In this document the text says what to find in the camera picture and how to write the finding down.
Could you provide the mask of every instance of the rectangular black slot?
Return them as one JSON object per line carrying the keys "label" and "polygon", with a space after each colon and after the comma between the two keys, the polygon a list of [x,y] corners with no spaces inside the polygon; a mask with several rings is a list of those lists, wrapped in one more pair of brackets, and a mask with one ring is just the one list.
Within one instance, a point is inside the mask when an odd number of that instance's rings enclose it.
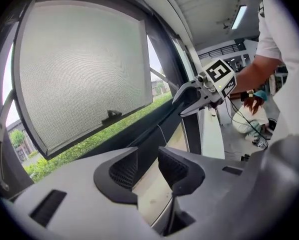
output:
{"label": "rectangular black slot", "polygon": [[38,224],[46,227],[67,193],[53,189],[29,215]]}
{"label": "rectangular black slot", "polygon": [[230,173],[230,174],[235,174],[235,175],[238,175],[238,176],[241,175],[241,173],[243,172],[240,169],[237,169],[237,168],[234,168],[234,167],[228,167],[228,166],[225,166],[222,169],[222,171]]}

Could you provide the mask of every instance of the red hair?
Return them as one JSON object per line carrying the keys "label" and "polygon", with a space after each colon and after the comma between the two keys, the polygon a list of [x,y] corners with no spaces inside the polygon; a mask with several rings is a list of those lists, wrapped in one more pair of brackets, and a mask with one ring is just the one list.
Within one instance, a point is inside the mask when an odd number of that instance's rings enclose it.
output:
{"label": "red hair", "polygon": [[244,99],[244,107],[248,107],[249,110],[252,112],[252,115],[255,115],[256,112],[259,110],[259,107],[263,105],[264,100],[260,97],[253,96],[253,97],[247,97]]}

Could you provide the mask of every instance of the mesh screen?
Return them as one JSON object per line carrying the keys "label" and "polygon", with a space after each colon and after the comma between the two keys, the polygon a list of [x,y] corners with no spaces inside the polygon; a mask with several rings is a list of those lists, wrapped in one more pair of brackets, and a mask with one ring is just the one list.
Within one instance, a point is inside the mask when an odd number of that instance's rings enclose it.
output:
{"label": "mesh screen", "polygon": [[35,6],[20,49],[20,85],[50,155],[152,100],[142,22],[100,5]]}

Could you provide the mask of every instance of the sky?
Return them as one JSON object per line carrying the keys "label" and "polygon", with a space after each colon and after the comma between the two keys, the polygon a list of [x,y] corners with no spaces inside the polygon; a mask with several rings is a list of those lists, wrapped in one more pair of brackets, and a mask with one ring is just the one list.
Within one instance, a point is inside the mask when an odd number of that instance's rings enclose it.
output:
{"label": "sky", "polygon": [[[160,70],[162,68],[161,63],[160,63],[159,58],[154,50],[154,47],[148,37],[147,37],[147,45],[148,45],[148,54],[149,54],[149,65],[152,69],[160,72]],[[9,95],[10,91],[12,90],[12,78],[11,78],[12,49],[13,49],[13,45],[10,47],[6,65],[5,65],[5,72],[4,72],[4,78],[3,78],[2,104],[4,104],[7,96]],[[151,78],[151,81],[160,80],[160,78],[157,77],[156,75],[154,75],[152,72],[150,73],[150,78]],[[15,103],[13,101],[13,103],[10,107],[10,110],[8,112],[6,126],[9,126],[10,124],[14,123],[18,119],[20,119],[20,117],[16,110]]]}

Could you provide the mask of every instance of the white ceiling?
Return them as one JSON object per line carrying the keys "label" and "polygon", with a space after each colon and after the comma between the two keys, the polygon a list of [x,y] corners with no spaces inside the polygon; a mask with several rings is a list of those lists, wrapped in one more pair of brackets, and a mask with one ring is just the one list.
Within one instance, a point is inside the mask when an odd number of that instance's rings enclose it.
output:
{"label": "white ceiling", "polygon": [[[197,51],[233,39],[259,34],[258,8],[261,0],[175,0],[193,36]],[[237,29],[231,26],[239,5],[247,5]]]}

